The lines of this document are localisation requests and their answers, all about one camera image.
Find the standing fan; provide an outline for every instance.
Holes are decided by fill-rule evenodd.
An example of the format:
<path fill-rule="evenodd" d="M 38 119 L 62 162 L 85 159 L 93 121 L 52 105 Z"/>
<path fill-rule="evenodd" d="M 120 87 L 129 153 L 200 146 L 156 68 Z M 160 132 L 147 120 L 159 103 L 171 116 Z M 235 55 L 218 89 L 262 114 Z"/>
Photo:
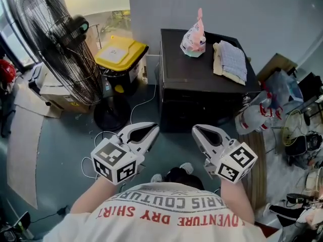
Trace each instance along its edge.
<path fill-rule="evenodd" d="M 71 17 L 59 0 L 16 0 L 19 22 L 34 52 L 54 76 L 85 105 L 95 105 L 103 130 L 123 127 L 130 116 L 126 99 L 113 94 L 85 43 L 88 22 Z"/>

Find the plug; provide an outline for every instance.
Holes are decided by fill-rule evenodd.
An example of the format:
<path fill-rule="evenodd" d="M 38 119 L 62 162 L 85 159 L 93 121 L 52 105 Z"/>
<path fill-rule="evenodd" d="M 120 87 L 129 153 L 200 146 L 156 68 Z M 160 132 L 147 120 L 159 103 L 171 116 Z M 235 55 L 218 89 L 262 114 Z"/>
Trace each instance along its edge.
<path fill-rule="evenodd" d="M 68 205 L 65 206 L 64 208 L 61 208 L 59 209 L 56 213 L 59 215 L 59 216 L 62 216 L 62 217 L 65 217 L 66 216 L 66 209 L 67 209 Z"/>

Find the paper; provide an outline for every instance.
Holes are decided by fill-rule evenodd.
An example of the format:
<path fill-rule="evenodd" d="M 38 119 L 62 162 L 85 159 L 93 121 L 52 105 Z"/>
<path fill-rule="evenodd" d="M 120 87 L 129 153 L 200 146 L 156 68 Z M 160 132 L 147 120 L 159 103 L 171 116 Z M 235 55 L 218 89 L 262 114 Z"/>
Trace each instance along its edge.
<path fill-rule="evenodd" d="M 127 52 L 125 50 L 110 46 L 101 53 L 100 58 L 117 64 L 125 57 L 126 54 Z"/>
<path fill-rule="evenodd" d="M 129 72 L 130 83 L 136 79 L 139 73 L 139 63 Z"/>

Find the pink plastic bag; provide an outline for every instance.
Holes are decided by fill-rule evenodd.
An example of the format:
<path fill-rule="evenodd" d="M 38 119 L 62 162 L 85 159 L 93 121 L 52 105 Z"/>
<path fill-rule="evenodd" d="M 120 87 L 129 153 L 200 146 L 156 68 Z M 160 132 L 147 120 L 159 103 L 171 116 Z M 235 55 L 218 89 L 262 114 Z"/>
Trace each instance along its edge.
<path fill-rule="evenodd" d="M 205 52 L 205 34 L 202 22 L 202 8 L 198 9 L 197 23 L 185 33 L 181 49 L 191 57 L 199 57 Z"/>

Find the wooden board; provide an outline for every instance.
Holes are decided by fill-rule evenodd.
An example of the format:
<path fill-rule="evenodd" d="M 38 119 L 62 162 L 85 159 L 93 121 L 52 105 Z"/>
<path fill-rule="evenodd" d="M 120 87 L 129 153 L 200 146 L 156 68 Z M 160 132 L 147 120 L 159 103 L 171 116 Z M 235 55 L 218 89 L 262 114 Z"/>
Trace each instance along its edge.
<path fill-rule="evenodd" d="M 266 204 L 267 173 L 266 154 L 262 133 L 252 132 L 238 137 L 240 143 L 245 142 L 258 156 L 258 160 L 252 170 L 243 178 L 247 196 L 253 210 Z"/>

